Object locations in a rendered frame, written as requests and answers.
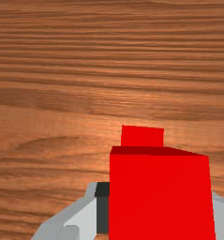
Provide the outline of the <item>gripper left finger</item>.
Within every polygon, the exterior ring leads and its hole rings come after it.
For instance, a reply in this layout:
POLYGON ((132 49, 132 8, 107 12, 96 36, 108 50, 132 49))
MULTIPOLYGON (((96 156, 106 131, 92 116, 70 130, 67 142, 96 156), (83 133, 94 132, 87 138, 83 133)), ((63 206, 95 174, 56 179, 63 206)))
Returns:
POLYGON ((43 222, 31 240, 95 240, 109 232, 109 182, 91 182, 82 198, 43 222))

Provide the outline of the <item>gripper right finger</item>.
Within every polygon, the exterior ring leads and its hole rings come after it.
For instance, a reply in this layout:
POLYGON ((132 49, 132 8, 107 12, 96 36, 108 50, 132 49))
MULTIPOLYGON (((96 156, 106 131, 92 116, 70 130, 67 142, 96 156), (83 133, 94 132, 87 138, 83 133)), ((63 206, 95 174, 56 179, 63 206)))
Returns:
POLYGON ((217 240, 224 240, 224 197, 215 192, 212 193, 212 196, 217 240))

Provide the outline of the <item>red cube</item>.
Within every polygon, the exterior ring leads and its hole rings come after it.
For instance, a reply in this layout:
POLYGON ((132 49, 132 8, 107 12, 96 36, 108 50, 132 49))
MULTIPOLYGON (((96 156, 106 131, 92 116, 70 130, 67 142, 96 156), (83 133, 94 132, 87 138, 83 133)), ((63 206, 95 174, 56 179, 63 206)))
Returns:
POLYGON ((209 157, 170 147, 115 146, 110 240, 216 240, 209 157))
POLYGON ((122 146, 164 146, 164 129, 157 127, 122 126, 122 146))

